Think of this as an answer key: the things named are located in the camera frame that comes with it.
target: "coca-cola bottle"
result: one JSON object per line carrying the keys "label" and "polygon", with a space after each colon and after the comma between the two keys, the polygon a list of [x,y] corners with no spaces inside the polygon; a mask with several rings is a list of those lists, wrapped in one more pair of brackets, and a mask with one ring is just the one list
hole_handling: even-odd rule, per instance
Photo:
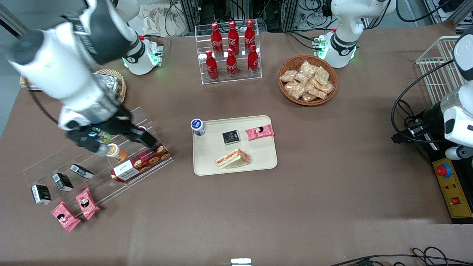
{"label": "coca-cola bottle", "polygon": [[250,53],[248,54],[248,75],[256,76],[258,73],[258,54],[256,53],[256,45],[250,45]]}
{"label": "coca-cola bottle", "polygon": [[216,81],[219,79],[219,71],[217,70],[217,61],[212,57],[212,51],[207,50],[206,52],[207,59],[205,60],[205,65],[207,66],[207,72],[209,73],[210,80]]}
{"label": "coca-cola bottle", "polygon": [[249,19],[246,21],[246,31],[245,31],[245,53],[250,52],[250,46],[254,44],[254,29],[253,29],[253,20]]}
{"label": "coca-cola bottle", "polygon": [[237,32],[237,23],[235,21],[230,21],[230,30],[228,32],[228,46],[233,49],[235,54],[240,53],[240,47],[238,43],[238,32]]}
{"label": "coca-cola bottle", "polygon": [[212,41],[213,52],[215,57],[223,57],[223,43],[222,43],[222,34],[219,32],[219,25],[214,22],[211,24],[212,35],[210,40]]}
{"label": "coca-cola bottle", "polygon": [[237,69],[237,59],[235,58],[235,54],[232,48],[228,48],[228,57],[227,57],[227,73],[228,77],[234,79],[238,75]]}

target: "clear acrylic shelf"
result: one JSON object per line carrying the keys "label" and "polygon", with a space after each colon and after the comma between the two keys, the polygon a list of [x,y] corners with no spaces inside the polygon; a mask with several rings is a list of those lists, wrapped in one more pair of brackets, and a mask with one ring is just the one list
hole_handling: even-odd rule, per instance
{"label": "clear acrylic shelf", "polygon": [[222,43],[223,43],[223,57],[215,57],[217,61],[217,69],[219,71],[219,79],[216,81],[211,81],[210,76],[207,72],[207,66],[205,65],[205,60],[207,59],[207,55],[205,51],[211,50],[212,48],[212,41],[210,40],[210,34],[212,33],[212,29],[210,25],[199,25],[195,26],[195,43],[197,45],[197,59],[199,60],[199,68],[201,71],[201,80],[202,84],[211,84],[211,83],[219,83],[219,82],[227,82],[227,81],[236,81],[236,80],[250,80],[250,79],[260,79],[262,77],[262,66],[261,66],[261,47],[260,47],[260,31],[258,28],[258,23],[256,19],[253,20],[254,22],[254,43],[256,45],[256,53],[258,54],[258,72],[255,76],[248,75],[248,55],[245,53],[245,31],[246,31],[246,20],[242,21],[239,20],[236,22],[237,28],[236,31],[238,32],[239,37],[239,47],[240,47],[240,54],[235,55],[236,58],[236,65],[238,69],[238,75],[235,78],[230,79],[227,75],[227,62],[226,58],[228,56],[227,49],[228,49],[228,31],[229,25],[228,22],[219,23],[219,31],[222,34]]}
{"label": "clear acrylic shelf", "polygon": [[[143,112],[141,107],[134,109],[131,114],[133,124],[146,127],[147,131],[153,135],[158,142],[161,142],[152,126],[152,121]],[[120,146],[120,149],[126,150],[128,159],[147,149],[142,144],[132,142],[121,135],[114,136],[108,143],[115,143]],[[23,172],[29,189],[36,184],[48,187],[52,198],[52,202],[48,204],[51,210],[61,201],[64,201],[69,210],[76,215],[76,217],[80,217],[82,216],[82,212],[76,202],[76,196],[87,187],[90,189],[95,203],[102,205],[172,161],[173,158],[169,157],[135,179],[121,183],[111,178],[110,170],[122,162],[117,162],[115,158],[99,157],[84,148],[71,145],[35,165],[28,167]],[[69,169],[72,164],[85,167],[94,173],[94,177],[92,179],[86,179],[77,175]],[[53,174],[58,172],[68,176],[74,186],[73,190],[65,192],[57,188],[53,180]]]}

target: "red cookie box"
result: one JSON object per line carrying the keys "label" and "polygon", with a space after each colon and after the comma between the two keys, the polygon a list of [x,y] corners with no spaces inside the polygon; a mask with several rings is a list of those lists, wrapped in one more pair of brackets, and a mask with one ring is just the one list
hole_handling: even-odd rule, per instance
{"label": "red cookie box", "polygon": [[146,149],[142,153],[110,170],[110,175],[113,180],[126,183],[139,177],[142,173],[162,163],[169,157],[171,157],[171,154],[161,143],[158,143],[157,151]]}

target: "table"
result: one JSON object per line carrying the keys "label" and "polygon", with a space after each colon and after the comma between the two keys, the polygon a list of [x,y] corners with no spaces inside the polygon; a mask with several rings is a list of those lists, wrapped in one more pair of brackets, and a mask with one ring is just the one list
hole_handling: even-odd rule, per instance
{"label": "table", "polygon": [[[66,233],[33,203],[23,169],[70,145],[21,90],[0,141],[2,265],[329,265],[435,245],[473,260],[473,226],[452,225],[429,165],[410,145],[391,142],[390,111],[420,74],[414,60],[453,23],[367,30],[356,57],[336,70],[337,94],[325,105],[286,99],[277,73],[308,50],[284,34],[261,35],[262,80],[202,86],[194,39],[176,38],[163,67],[129,73],[125,105],[156,121],[175,161],[107,202]],[[60,104],[41,102],[58,115]],[[405,98],[421,111],[425,88]],[[278,166],[198,177],[189,122],[268,115]]]}

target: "white bottle with blue cap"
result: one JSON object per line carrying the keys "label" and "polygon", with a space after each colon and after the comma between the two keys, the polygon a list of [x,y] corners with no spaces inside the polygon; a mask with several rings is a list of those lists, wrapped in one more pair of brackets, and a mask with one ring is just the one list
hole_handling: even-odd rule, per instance
{"label": "white bottle with blue cap", "polygon": [[199,118],[192,120],[191,128],[197,136],[202,136],[205,133],[204,123]]}

